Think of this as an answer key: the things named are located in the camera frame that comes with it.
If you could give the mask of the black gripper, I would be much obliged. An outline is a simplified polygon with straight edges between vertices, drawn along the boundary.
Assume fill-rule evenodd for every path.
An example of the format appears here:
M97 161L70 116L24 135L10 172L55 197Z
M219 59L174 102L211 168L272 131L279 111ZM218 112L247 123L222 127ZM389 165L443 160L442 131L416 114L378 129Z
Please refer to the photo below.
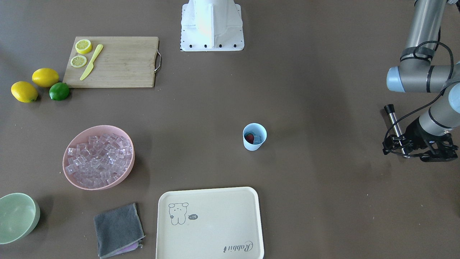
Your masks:
M412 153L413 151L419 149L428 149L428 153L435 154L436 151L433 148L431 142L435 141L437 136L428 133L420 124L419 118L414 120L406 128L404 135L395 135L391 134L387 137L387 141L390 143L401 142L404 140L404 137L407 141L406 146L401 144L391 144L383 146L383 154L396 154L400 156L406 156L407 154Z

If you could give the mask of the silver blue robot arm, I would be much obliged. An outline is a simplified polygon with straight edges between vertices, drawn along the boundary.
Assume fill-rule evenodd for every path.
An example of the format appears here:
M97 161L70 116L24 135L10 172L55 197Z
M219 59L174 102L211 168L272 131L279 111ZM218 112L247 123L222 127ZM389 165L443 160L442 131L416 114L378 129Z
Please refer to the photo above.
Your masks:
M394 92L436 93L427 111L403 132L392 104L384 107L391 126L385 133L383 153L424 162L452 161L459 149L451 131L460 124L459 62L440 41L442 15L446 5L458 0L416 0L406 48L399 66L391 67L386 84Z

